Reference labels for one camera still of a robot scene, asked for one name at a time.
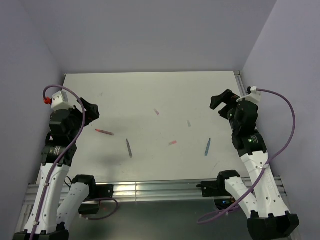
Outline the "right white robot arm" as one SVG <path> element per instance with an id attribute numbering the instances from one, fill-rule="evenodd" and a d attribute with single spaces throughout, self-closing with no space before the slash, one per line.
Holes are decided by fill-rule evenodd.
<path id="1" fill-rule="evenodd" d="M 234 170 L 222 171 L 217 176 L 216 189 L 222 195 L 230 194 L 235 202 L 218 213 L 219 216 L 240 207 L 247 217 L 248 232 L 253 240 L 287 238 L 299 226 L 297 214 L 290 213 L 275 182 L 262 135 L 257 130 L 258 103 L 262 90 L 250 87 L 246 96 L 240 97 L 227 89 L 212 96 L 210 109 L 220 104 L 218 111 L 228 120 L 232 144 L 243 162 L 252 186 L 247 188 Z"/>

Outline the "blue pen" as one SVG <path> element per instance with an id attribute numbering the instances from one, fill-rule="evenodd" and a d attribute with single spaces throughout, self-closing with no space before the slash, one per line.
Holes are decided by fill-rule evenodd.
<path id="1" fill-rule="evenodd" d="M 207 157 L 209 154 L 209 150 L 210 150 L 210 146 L 211 146 L 211 138 L 208 139 L 206 148 L 205 148 L 205 152 L 204 152 L 204 156 Z"/>

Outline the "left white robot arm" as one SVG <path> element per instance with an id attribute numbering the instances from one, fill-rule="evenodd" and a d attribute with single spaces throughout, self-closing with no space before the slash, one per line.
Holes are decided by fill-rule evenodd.
<path id="1" fill-rule="evenodd" d="M 96 197 L 98 188 L 92 175 L 77 175 L 66 198 L 61 201 L 65 179 L 77 151 L 76 137 L 100 117 L 98 106 L 80 98 L 84 112 L 57 97 L 47 98 L 50 115 L 45 147 L 41 155 L 40 183 L 31 215 L 15 240 L 67 240 L 70 226 L 83 201 Z"/>

